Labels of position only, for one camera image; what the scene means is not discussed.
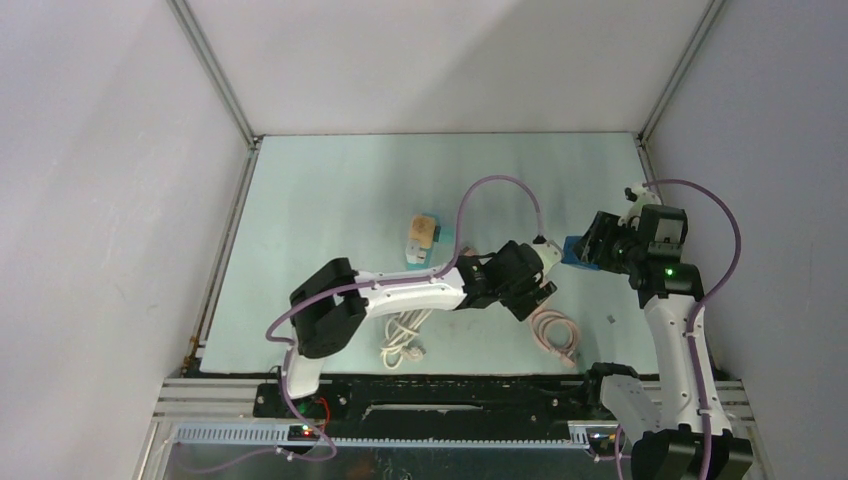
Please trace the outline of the blue cube socket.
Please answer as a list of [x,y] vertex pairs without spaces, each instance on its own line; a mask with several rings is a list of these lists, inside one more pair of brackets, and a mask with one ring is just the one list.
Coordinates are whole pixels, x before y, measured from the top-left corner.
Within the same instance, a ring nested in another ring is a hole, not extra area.
[[563,258],[561,260],[561,263],[578,269],[599,271],[600,268],[597,265],[582,261],[574,252],[574,246],[580,239],[581,237],[576,235],[567,236],[565,238],[563,243]]

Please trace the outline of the teal power strip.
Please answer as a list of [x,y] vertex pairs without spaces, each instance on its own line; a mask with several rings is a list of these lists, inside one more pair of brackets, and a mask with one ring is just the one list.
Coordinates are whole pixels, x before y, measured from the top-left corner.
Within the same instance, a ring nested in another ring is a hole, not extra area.
[[404,249],[409,270],[422,270],[431,266],[440,233],[441,225],[437,216],[421,213],[412,217]]

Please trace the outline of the teal plug adapter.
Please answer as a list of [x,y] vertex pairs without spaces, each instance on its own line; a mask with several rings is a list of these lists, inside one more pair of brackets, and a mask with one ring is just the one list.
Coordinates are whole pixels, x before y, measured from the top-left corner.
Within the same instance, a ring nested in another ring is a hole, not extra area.
[[453,248],[456,244],[455,228],[448,225],[440,225],[434,236],[434,240],[439,245]]

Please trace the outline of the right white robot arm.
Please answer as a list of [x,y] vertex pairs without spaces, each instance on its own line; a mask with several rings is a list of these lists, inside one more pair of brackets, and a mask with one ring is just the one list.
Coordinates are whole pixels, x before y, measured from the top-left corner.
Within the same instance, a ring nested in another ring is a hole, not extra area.
[[624,274],[636,291],[653,338],[660,404],[638,375],[617,364],[594,365],[601,379],[581,392],[585,411],[614,415],[631,442],[635,479],[742,479],[754,463],[721,404],[704,333],[698,268],[682,262],[684,210],[644,205],[634,219],[599,211],[572,250],[599,270]]

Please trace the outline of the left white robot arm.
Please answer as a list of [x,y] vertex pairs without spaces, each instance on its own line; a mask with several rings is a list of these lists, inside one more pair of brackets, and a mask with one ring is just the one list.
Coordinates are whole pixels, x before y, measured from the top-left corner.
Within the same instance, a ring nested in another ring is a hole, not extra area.
[[562,259],[560,247],[536,238],[417,272],[373,273],[353,269],[345,257],[329,261],[289,296],[287,318],[297,351],[284,369],[278,404],[292,416],[311,412],[326,358],[344,349],[367,319],[499,303],[525,320],[555,292],[555,284],[545,278]]

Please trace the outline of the beige cube adapter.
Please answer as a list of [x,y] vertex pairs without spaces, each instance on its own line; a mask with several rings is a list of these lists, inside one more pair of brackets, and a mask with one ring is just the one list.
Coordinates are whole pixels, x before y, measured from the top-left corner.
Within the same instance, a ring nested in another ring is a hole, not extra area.
[[408,240],[416,242],[420,248],[430,249],[434,242],[438,220],[430,215],[419,214],[413,217],[408,231]]

